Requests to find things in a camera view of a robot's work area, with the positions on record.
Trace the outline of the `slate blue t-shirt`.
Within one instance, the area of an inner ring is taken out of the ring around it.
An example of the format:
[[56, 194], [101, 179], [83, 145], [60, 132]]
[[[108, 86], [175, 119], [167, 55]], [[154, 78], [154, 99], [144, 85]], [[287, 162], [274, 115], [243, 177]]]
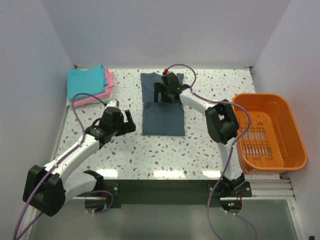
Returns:
[[161, 83], [155, 72], [141, 73], [142, 134], [144, 136], [185, 136], [184, 107], [178, 103], [154, 102], [154, 84]]

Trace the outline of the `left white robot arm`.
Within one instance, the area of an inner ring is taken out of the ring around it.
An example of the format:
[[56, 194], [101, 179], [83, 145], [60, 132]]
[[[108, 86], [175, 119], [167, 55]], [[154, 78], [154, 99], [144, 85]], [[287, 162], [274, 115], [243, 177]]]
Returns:
[[103, 213], [112, 206], [114, 194], [105, 188], [101, 174], [88, 169], [84, 173], [90, 179], [71, 185], [67, 185], [66, 181], [80, 164], [110, 143], [112, 138], [136, 131], [132, 114], [128, 109], [122, 111], [118, 100], [112, 100], [104, 104], [102, 116], [91, 125], [84, 127], [82, 122], [79, 125], [81, 137], [67, 151], [44, 166], [34, 165], [29, 169], [22, 195], [26, 207], [32, 206], [52, 217], [70, 198], [81, 194], [101, 194], [110, 200], [105, 208], [96, 210], [96, 213]]

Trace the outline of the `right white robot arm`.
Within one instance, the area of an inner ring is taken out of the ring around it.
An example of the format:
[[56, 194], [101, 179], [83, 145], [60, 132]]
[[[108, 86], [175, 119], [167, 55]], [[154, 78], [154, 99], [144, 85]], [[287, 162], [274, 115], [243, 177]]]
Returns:
[[191, 86], [181, 84], [178, 77], [167, 69], [161, 76], [162, 83], [154, 85], [154, 101], [170, 104], [181, 104], [198, 111], [205, 117], [208, 134], [213, 142], [218, 144], [223, 165], [223, 192], [230, 197], [241, 190], [245, 177], [241, 169], [238, 154], [233, 152], [233, 142], [237, 139], [239, 122], [231, 106], [231, 102], [209, 101], [196, 96]]

